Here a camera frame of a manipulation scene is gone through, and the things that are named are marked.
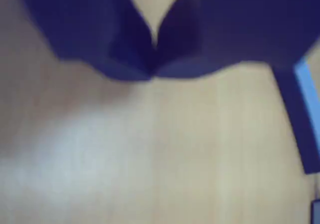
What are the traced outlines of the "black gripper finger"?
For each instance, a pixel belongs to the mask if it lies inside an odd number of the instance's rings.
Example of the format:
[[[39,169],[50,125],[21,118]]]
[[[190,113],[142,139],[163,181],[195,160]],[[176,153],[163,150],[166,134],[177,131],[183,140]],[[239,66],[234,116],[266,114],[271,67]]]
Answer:
[[[320,0],[176,0],[155,75],[196,78],[240,62],[291,69],[320,36]]]
[[[150,30],[132,0],[23,0],[62,60],[83,61],[109,78],[151,79]]]

